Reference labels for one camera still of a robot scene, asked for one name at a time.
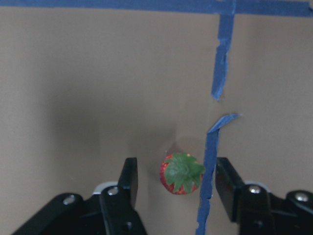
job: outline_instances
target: blue painter's tape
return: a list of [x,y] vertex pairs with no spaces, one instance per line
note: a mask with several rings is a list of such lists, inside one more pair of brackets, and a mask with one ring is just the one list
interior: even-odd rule
[[229,13],[228,1],[216,0],[0,0],[1,6],[78,7],[171,11],[202,14]]
[[223,93],[228,70],[228,53],[231,46],[233,35],[234,15],[221,15],[219,26],[220,45],[216,50],[215,67],[211,95],[214,99],[219,100]]
[[237,0],[236,14],[313,17],[307,1]]
[[206,221],[210,212],[210,199],[213,191],[213,172],[217,159],[220,129],[239,116],[238,114],[230,114],[220,118],[207,133],[203,163],[205,166],[205,174],[201,185],[200,207],[197,219],[199,226],[196,230],[196,235],[205,235]]
[[0,6],[78,7],[202,14],[313,17],[308,2],[283,0],[0,0]]

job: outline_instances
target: strawberry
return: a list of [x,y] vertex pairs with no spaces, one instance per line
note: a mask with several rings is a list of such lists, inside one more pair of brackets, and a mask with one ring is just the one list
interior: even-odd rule
[[188,194],[199,188],[205,168],[187,153],[168,155],[160,168],[160,180],[173,194]]

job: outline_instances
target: black bracket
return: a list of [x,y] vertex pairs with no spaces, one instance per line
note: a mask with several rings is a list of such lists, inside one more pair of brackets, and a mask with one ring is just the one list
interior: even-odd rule
[[84,201],[75,193],[53,198],[13,235],[146,235],[134,210],[137,159],[127,158],[117,185]]
[[281,199],[259,184],[245,184],[227,158],[218,158],[216,189],[239,235],[312,235],[313,194],[297,190]]

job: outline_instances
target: green strawberry calyx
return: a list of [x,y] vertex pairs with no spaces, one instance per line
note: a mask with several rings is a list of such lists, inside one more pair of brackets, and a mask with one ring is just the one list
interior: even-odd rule
[[201,176],[205,168],[197,162],[194,156],[188,153],[173,153],[172,158],[164,162],[168,163],[164,177],[168,185],[174,184],[174,193],[181,186],[184,187],[186,193],[191,193],[193,185],[197,188],[201,185]]

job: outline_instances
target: silver bolt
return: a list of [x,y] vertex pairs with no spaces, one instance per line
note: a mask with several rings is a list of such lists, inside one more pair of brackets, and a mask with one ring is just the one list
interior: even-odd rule
[[108,195],[110,196],[116,195],[117,193],[118,193],[118,187],[113,187],[108,190]]
[[260,188],[259,186],[257,186],[257,185],[251,185],[251,186],[249,187],[249,191],[250,191],[251,193],[256,193],[256,194],[258,194],[258,193],[261,192],[261,188]]
[[302,192],[297,192],[295,194],[295,198],[300,202],[307,202],[309,200],[309,197],[305,193],[302,193]]
[[254,226],[256,226],[258,229],[261,229],[261,228],[264,226],[263,221],[261,221],[261,220],[254,220],[254,221],[253,221],[253,224],[254,224]]
[[132,222],[126,222],[123,226],[122,226],[122,229],[124,231],[130,231],[133,227],[133,224]]
[[66,199],[63,200],[63,204],[64,205],[69,205],[72,204],[73,202],[75,202],[76,198],[73,194],[71,194],[70,196],[68,196]]

